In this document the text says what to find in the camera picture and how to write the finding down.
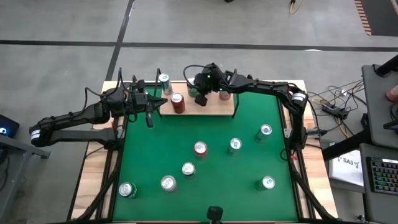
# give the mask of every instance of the wooden board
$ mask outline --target wooden board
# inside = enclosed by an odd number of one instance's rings
[[[300,89],[306,90],[303,80],[275,80],[275,82],[290,82],[295,83]],[[104,82],[103,91],[114,88],[116,86],[116,81]],[[288,127],[291,127],[289,113],[285,109],[285,119]],[[108,128],[112,126],[112,121],[106,124],[94,125],[95,129]],[[304,112],[304,126],[307,129],[314,128],[315,123],[313,120],[311,107],[307,104]],[[319,146],[319,141],[315,139],[308,139],[307,143]],[[94,151],[99,148],[98,143],[89,143],[87,153]],[[307,171],[308,181],[311,191],[314,193],[319,202],[323,207],[334,217],[337,217],[337,211],[335,202],[333,199],[333,194],[331,192],[329,178],[326,173],[325,163],[323,161],[322,152],[320,149],[306,146],[302,151],[304,156],[305,168]],[[114,152],[113,159],[116,158],[117,152]],[[76,195],[75,204],[73,206],[72,218],[77,218],[81,215],[85,209],[90,205],[90,203],[95,198],[96,194],[100,190],[101,179],[103,175],[103,170],[105,166],[106,152],[98,151],[88,157],[83,164],[83,171],[81,173],[80,183],[78,185],[78,192]],[[103,217],[107,216],[109,208],[109,193],[106,195]],[[307,203],[305,200],[304,193],[300,190],[300,200],[302,203],[304,217],[308,217]]]
[[[234,114],[234,97],[233,95],[229,100],[220,100],[218,93],[209,93],[206,95],[207,104],[206,106],[200,106],[195,103],[195,99],[188,95],[188,88],[186,82],[173,82],[173,93],[179,93],[183,95],[185,101],[185,111],[181,114],[174,112],[173,105],[171,102],[172,95],[166,95],[162,92],[162,98],[166,98],[169,101],[160,107],[160,113],[162,115],[219,115],[219,116],[231,116]]]

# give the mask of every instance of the black keyboard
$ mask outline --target black keyboard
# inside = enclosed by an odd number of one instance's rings
[[[398,195],[398,161],[368,157],[367,162],[372,191]]]

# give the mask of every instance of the green tabletop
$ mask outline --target green tabletop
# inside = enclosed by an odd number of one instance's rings
[[[114,221],[203,222],[209,206],[223,208],[223,221],[297,221],[289,167],[279,157],[284,139],[274,96],[241,94],[235,119],[154,113],[153,122],[147,128],[139,114],[128,124],[119,184],[134,183],[138,193],[117,194]],[[259,144],[254,135],[262,124],[271,125],[272,134]],[[243,143],[235,156],[227,154],[232,138]],[[197,141],[208,145],[203,161],[193,153]],[[185,162],[196,166],[194,179],[183,176]],[[162,190],[165,175],[175,177],[176,191]],[[257,191],[254,183],[265,175],[275,179],[275,187]]]

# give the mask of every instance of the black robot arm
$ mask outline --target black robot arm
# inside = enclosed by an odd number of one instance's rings
[[[151,113],[167,102],[167,99],[146,94],[145,81],[137,82],[135,77],[128,87],[125,87],[124,83],[122,86],[123,88],[113,88],[100,94],[99,102],[89,105],[81,111],[40,120],[29,129],[31,143],[36,147],[44,147],[51,146],[56,142],[95,141],[104,145],[105,149],[109,149],[115,146],[117,141],[116,128],[105,128],[100,131],[62,129],[87,123],[103,124],[108,122],[111,116],[117,120],[121,116],[128,119],[128,115],[133,114],[136,120],[138,113],[145,113],[147,125],[152,127]]]
[[[195,102],[205,106],[206,94],[211,91],[229,93],[260,93],[276,96],[292,115],[292,132],[289,137],[289,148],[303,149],[307,141],[307,131],[303,126],[303,114],[308,95],[294,84],[287,82],[266,82],[253,79],[234,72],[222,72],[214,63],[206,65],[203,71],[195,76],[194,88],[200,93]]]

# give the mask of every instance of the wooden table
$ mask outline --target wooden table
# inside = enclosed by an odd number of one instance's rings
[[[306,90],[303,80],[277,80],[276,82],[289,82],[295,83],[302,90]],[[116,81],[104,82],[102,90],[108,90],[116,86]],[[289,112],[285,109],[285,118],[287,127],[290,127]],[[94,129],[109,128],[112,126],[112,120],[109,120],[105,124],[94,125]],[[315,123],[313,120],[311,107],[307,104],[304,112],[304,126],[307,129],[314,128]],[[319,146],[319,142],[315,139],[308,139],[307,143]],[[100,148],[101,145],[95,142],[88,144],[87,154]],[[319,148],[306,146],[303,152],[303,158],[305,163],[305,168],[307,170],[308,182],[311,191],[314,193],[319,202],[324,206],[324,208],[334,217],[337,217],[337,211],[335,207],[335,202],[333,200],[333,194],[331,192],[329,178],[326,173],[325,163],[323,161],[322,152]],[[80,179],[78,180],[78,189],[76,192],[76,198],[73,205],[71,218],[79,217],[86,208],[93,201],[97,193],[100,191],[101,180],[103,177],[103,171],[105,166],[107,151],[104,149],[93,153],[85,159],[83,162],[83,168],[81,172]],[[113,152],[111,167],[114,167],[116,162],[117,152]],[[109,188],[106,194],[103,207],[103,217],[107,217],[109,201],[110,201],[111,188]],[[300,200],[303,208],[304,217],[308,216],[307,203],[304,193],[300,190]]]

